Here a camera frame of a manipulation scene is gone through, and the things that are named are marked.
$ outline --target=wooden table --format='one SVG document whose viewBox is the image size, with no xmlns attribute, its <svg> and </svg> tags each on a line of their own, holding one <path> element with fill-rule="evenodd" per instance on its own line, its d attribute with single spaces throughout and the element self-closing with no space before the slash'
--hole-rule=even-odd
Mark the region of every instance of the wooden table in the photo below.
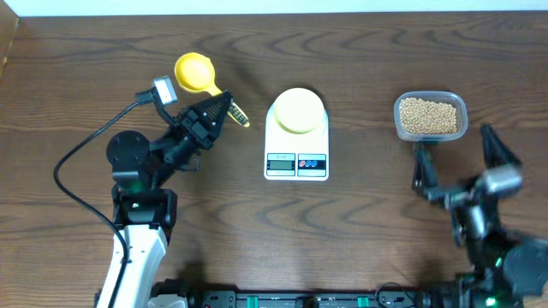
<svg viewBox="0 0 548 308">
<path fill-rule="evenodd" d="M 490 122 L 524 161 L 525 185 L 500 204 L 512 228 L 548 237 L 548 13 L 27 18 L 0 83 L 0 302 L 89 307 L 110 263 L 112 234 L 61 193 L 55 163 L 183 53 L 208 55 L 252 126 L 227 121 L 198 174 L 165 185 L 177 224 L 157 280 L 242 289 L 423 285 L 468 271 L 448 213 L 411 191 L 411 145 L 393 104 L 411 90 L 465 100 L 470 128 L 434 153 L 444 182 L 483 168 Z M 265 115 L 294 86 L 320 92 L 330 115 L 325 183 L 263 177 Z M 206 95 L 178 91 L 181 107 Z M 68 187 L 111 216 L 106 145 L 166 125 L 133 111 L 62 169 Z"/>
</svg>

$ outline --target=white scale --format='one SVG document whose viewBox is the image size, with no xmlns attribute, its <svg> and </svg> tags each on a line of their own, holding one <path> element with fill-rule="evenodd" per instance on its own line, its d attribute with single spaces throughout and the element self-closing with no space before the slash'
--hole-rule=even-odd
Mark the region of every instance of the white scale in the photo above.
<svg viewBox="0 0 548 308">
<path fill-rule="evenodd" d="M 265 178 L 325 181 L 329 177 L 329 119 L 314 92 L 280 94 L 266 114 Z"/>
</svg>

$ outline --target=yellow scoop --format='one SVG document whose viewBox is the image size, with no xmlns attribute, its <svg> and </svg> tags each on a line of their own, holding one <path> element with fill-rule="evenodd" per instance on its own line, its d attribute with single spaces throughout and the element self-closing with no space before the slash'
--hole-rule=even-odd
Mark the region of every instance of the yellow scoop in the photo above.
<svg viewBox="0 0 548 308">
<path fill-rule="evenodd" d="M 187 92 L 208 92 L 212 96 L 223 93 L 215 85 L 215 68 L 210 58 L 199 53 L 182 55 L 175 64 L 175 77 L 179 86 Z M 235 103 L 230 106 L 229 116 L 243 127 L 249 127 L 249 118 Z"/>
</svg>

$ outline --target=plastic container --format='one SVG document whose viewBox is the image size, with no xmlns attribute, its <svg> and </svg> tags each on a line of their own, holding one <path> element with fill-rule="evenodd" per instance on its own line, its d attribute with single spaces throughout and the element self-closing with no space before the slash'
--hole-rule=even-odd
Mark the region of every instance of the plastic container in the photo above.
<svg viewBox="0 0 548 308">
<path fill-rule="evenodd" d="M 410 133 L 403 128 L 400 118 L 400 104 L 405 98 L 422 98 L 436 103 L 451 104 L 456 108 L 456 129 L 457 133 L 447 134 L 418 134 Z M 452 92 L 443 91 L 414 91 L 401 95 L 394 104 L 394 122 L 396 123 L 397 136 L 405 141 L 450 141 L 459 139 L 468 128 L 468 116 L 466 105 L 462 98 Z"/>
</svg>

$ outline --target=black cable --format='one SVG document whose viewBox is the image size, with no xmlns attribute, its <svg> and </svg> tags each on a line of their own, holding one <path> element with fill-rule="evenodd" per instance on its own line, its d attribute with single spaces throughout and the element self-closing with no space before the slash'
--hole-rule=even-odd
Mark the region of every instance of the black cable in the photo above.
<svg viewBox="0 0 548 308">
<path fill-rule="evenodd" d="M 120 283 L 122 282 L 122 278 L 123 278 L 123 272 L 124 270 L 126 269 L 126 264 L 128 263 L 128 255 L 129 255 L 129 252 L 128 252 L 128 245 L 126 244 L 126 241 L 124 240 L 124 238 L 122 237 L 122 235 L 120 234 L 120 232 L 116 229 L 116 226 L 110 221 L 109 218 L 107 218 L 105 215 L 103 215 L 103 213 L 101 213 L 100 211 L 98 211 L 97 209 L 95 209 L 93 206 L 91 206 L 90 204 L 88 204 L 86 201 L 82 200 L 81 198 L 78 198 L 75 194 L 71 193 L 62 183 L 61 181 L 59 180 L 59 169 L 61 168 L 61 166 L 70 158 L 72 157 L 79 149 L 81 149 L 84 145 L 86 145 L 88 142 L 90 142 L 93 138 L 99 136 L 102 132 L 104 132 L 107 128 L 109 128 L 112 124 L 114 124 L 116 121 L 120 120 L 120 118 L 122 118 L 123 116 L 125 116 L 131 109 L 133 109 L 134 107 L 137 107 L 139 106 L 140 103 L 139 102 L 135 102 L 131 105 L 129 105 L 124 111 L 122 111 L 120 114 L 118 114 L 117 116 L 115 116 L 112 120 L 110 120 L 108 123 L 104 124 L 103 127 L 101 127 L 100 129 L 98 129 L 97 131 L 95 131 L 95 133 L 92 133 L 91 135 L 89 135 L 89 137 L 87 137 L 86 139 L 84 139 L 84 141 L 80 142 L 74 149 L 72 149 L 69 153 L 67 153 L 67 155 L 65 155 L 63 158 L 61 158 L 61 160 L 59 161 L 59 163 L 57 163 L 57 165 L 55 166 L 55 168 L 53 169 L 53 179 L 55 180 L 57 186 L 59 187 L 59 189 L 61 189 L 64 193 L 66 193 L 69 197 L 71 197 L 74 201 L 78 202 L 79 204 L 81 204 L 83 207 L 85 207 L 86 209 L 90 210 L 93 214 L 97 215 L 99 218 L 101 218 L 101 220 L 106 223 L 111 229 L 112 231 L 114 232 L 114 235 L 118 238 L 118 240 L 120 240 L 120 244 L 122 244 L 122 250 L 123 250 L 123 254 L 122 254 L 122 262 L 121 262 L 121 266 L 120 266 L 120 272 L 118 273 L 118 277 L 116 278 L 116 284 L 114 285 L 114 289 L 112 290 L 112 295 L 110 296 L 110 301 L 109 301 L 109 308 L 111 308 L 115 301 L 116 301 L 116 294 L 118 293 L 118 288 L 120 287 Z"/>
<path fill-rule="evenodd" d="M 380 291 L 380 289 L 382 289 L 383 287 L 386 287 L 387 285 L 390 285 L 390 284 L 391 284 L 391 285 L 398 286 L 398 287 L 402 290 L 402 292 L 405 293 L 405 296 L 407 296 L 408 299 L 411 300 L 411 302 L 413 302 L 413 307 L 417 306 L 416 303 L 414 302 L 414 301 L 415 301 L 415 298 L 414 298 L 414 297 L 411 297 L 411 295 L 409 295 L 409 293 L 408 293 L 407 291 L 405 291 L 405 289 L 402 287 L 401 284 L 396 283 L 396 282 L 386 282 L 386 283 L 383 283 L 383 284 L 377 289 L 377 291 L 375 291 L 375 300 L 377 300 L 377 303 L 378 303 L 378 305 L 379 305 L 380 307 L 382 307 L 382 308 L 388 308 L 388 307 L 386 307 L 385 305 L 383 305 L 383 304 L 380 302 L 380 300 L 378 300 L 378 291 Z"/>
</svg>

